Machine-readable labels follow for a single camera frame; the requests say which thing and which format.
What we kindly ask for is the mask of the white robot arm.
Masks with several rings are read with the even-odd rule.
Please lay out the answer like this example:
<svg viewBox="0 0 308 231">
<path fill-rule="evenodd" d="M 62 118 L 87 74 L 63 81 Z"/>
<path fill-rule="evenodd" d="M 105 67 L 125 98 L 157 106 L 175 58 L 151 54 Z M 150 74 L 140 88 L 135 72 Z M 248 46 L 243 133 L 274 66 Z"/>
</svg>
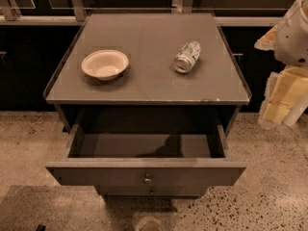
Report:
<svg viewBox="0 0 308 231">
<path fill-rule="evenodd" d="M 308 106 L 308 0 L 296 0 L 254 47 L 272 50 L 285 68 L 267 80 L 258 123 L 266 130 L 293 126 Z"/>
</svg>

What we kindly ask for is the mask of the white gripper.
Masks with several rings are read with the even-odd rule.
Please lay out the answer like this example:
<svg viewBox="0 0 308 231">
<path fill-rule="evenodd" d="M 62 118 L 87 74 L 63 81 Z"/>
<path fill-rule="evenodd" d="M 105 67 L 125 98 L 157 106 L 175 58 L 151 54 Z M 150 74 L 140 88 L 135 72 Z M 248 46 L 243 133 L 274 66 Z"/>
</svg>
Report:
<svg viewBox="0 0 308 231">
<path fill-rule="evenodd" d="M 273 26 L 254 44 L 263 51 L 275 48 L 277 25 Z M 308 68 L 287 65 L 280 73 L 272 72 L 268 78 L 265 90 L 265 100 L 262 102 L 258 123 L 266 130 L 284 124 L 291 108 L 308 93 Z"/>
</svg>

